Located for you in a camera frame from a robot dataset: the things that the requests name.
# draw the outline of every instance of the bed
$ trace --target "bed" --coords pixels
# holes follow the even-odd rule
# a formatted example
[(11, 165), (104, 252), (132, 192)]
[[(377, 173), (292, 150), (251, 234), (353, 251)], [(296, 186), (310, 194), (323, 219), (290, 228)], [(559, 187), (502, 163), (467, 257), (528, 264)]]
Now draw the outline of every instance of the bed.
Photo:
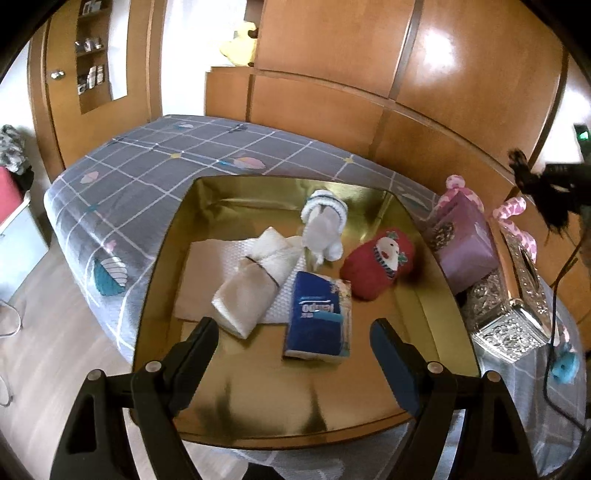
[[(92, 312), (121, 354), (132, 362), (141, 308), (152, 267), (183, 195), (200, 176), (262, 174), (341, 180), (388, 189), (416, 220), (427, 217), (437, 196), (425, 187), (357, 155), (289, 132), (206, 116), (167, 115), (116, 137), (64, 171), (45, 196), (47, 214), (72, 273)], [(547, 297), (551, 294), (547, 285)], [(582, 351), (574, 319), (559, 302), (558, 317)], [(497, 370), (515, 400), (540, 473), (549, 473), (577, 448), (580, 433), (542, 398), (545, 352), (513, 365), (477, 345), (481, 371)], [(556, 385), (552, 399), (584, 421), (585, 370), (575, 382)], [(456, 419), (438, 475), (451, 467), (461, 428)], [(323, 447), (323, 463), (301, 452), (237, 452), (250, 461), (319, 471), (318, 478), (355, 478), (346, 465), (363, 448), (364, 464), (387, 471), (405, 426), (343, 446)]]

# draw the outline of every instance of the yellow plush toy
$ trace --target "yellow plush toy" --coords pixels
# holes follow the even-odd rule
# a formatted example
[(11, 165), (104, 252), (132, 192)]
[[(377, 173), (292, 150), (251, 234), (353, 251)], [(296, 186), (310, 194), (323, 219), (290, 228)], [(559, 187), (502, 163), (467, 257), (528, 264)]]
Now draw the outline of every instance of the yellow plush toy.
[(238, 28), (234, 40), (224, 42), (220, 47), (222, 55), (236, 66), (247, 66), (254, 61), (258, 29), (252, 22), (244, 22)]

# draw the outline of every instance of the laminate floor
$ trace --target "laminate floor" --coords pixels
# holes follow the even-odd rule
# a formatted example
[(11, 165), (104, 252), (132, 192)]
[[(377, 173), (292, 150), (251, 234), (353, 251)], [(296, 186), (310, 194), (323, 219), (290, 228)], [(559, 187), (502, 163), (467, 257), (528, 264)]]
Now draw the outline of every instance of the laminate floor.
[[(0, 374), (14, 395), (0, 408), (0, 431), (31, 476), (45, 480), (85, 375), (93, 368), (113, 375), (130, 367), (86, 305), (55, 238), (11, 304), (22, 316), (22, 331), (0, 339)], [(0, 328), (13, 321), (13, 312), (0, 307)], [(139, 429), (127, 415), (126, 423), (140, 478), (151, 480)], [(204, 480), (238, 480), (246, 471), (244, 460), (185, 445)]]

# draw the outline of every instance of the black cable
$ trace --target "black cable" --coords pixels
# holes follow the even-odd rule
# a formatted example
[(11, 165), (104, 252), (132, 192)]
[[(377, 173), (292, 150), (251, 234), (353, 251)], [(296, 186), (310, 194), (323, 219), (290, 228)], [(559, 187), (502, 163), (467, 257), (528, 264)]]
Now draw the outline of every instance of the black cable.
[(572, 415), (566, 413), (562, 408), (560, 408), (558, 405), (556, 405), (554, 402), (552, 402), (550, 400), (550, 398), (548, 397), (548, 374), (550, 373), (550, 364), (555, 360), (554, 335), (556, 334), (556, 303), (558, 301), (558, 284), (559, 284), (560, 280), (562, 280), (562, 278), (568, 273), (568, 271), (570, 269), (569, 268), (570, 264), (573, 261), (573, 258), (575, 258), (575, 256), (579, 252), (581, 245), (583, 245), (583, 241), (584, 241), (585, 237), (587, 237), (588, 231), (589, 231), (589, 226), (587, 225), (587, 228), (585, 229), (585, 231), (581, 235), (581, 240), (580, 240), (579, 244), (575, 247), (573, 253), (570, 255), (569, 259), (566, 261), (566, 263), (564, 264), (564, 266), (560, 270), (558, 276), (556, 277), (556, 280), (554, 281), (554, 290), (553, 290), (553, 295), (552, 295), (552, 334), (550, 336), (550, 343), (548, 344), (548, 359), (546, 360), (546, 371), (544, 373), (544, 388), (542, 390), (544, 400), (546, 401), (548, 406), (550, 408), (552, 408), (552, 410), (554, 410), (558, 415), (561, 415), (562, 417), (567, 419), (569, 422), (571, 422), (573, 425), (575, 425), (581, 431), (582, 434), (585, 434), (587, 432), (585, 426), (581, 422), (579, 422), (576, 418), (574, 418)]

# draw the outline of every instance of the gold tray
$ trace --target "gold tray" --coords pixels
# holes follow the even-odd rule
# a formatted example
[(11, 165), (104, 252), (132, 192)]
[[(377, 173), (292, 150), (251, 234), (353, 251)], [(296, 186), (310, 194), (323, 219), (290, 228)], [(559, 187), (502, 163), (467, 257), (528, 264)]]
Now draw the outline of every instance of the gold tray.
[[(273, 226), (301, 234), (300, 210), (317, 189), (349, 205), (345, 256), (381, 228), (413, 240), (413, 274), (372, 302), (353, 302), (351, 356), (341, 364), (283, 359), (285, 325), (259, 325), (248, 340), (220, 330), (219, 346), (189, 407), (174, 420), (184, 440), (229, 448), (287, 449), (351, 440), (407, 421), (369, 345), (369, 326), (386, 317), (427, 361), (478, 376), (472, 343), (439, 265), (398, 199), (384, 190), (262, 176), (203, 177), (182, 201), (154, 265), (134, 371), (161, 359), (194, 323), (172, 315), (191, 242), (257, 237)], [(338, 277), (342, 260), (319, 273)]]

